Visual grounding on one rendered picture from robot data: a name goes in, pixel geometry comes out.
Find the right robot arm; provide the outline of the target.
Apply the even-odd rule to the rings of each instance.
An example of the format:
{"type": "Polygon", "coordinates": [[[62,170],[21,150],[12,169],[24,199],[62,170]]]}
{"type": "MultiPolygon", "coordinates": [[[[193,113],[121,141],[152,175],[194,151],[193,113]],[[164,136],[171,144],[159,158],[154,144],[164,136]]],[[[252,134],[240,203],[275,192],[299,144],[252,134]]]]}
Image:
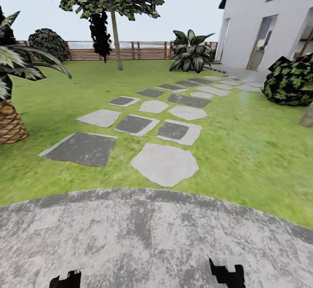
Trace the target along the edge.
{"type": "Polygon", "coordinates": [[[212,275],[215,275],[218,283],[225,283],[228,288],[246,288],[244,272],[241,265],[247,264],[244,256],[224,257],[225,266],[214,266],[211,259],[210,266],[212,275]]]}

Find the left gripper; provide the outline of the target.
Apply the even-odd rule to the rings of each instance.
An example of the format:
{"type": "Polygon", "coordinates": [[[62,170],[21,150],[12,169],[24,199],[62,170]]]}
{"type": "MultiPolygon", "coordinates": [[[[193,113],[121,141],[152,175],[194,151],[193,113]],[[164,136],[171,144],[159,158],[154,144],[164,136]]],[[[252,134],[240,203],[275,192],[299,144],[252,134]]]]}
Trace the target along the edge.
{"type": "Polygon", "coordinates": [[[80,288],[81,273],[72,273],[70,277],[59,281],[59,276],[50,281],[49,288],[80,288]]]}

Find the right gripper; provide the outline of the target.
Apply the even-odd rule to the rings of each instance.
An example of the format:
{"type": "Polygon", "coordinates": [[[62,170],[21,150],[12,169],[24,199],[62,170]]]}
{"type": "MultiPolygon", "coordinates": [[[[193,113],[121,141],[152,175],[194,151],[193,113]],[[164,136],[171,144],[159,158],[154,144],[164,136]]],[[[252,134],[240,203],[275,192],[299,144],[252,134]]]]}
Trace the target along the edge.
{"type": "Polygon", "coordinates": [[[232,286],[232,283],[236,281],[240,281],[244,284],[245,278],[244,278],[244,272],[241,265],[235,265],[236,272],[228,272],[226,269],[226,266],[214,266],[211,259],[210,266],[212,275],[215,275],[217,278],[218,283],[225,283],[228,288],[232,286]]]}

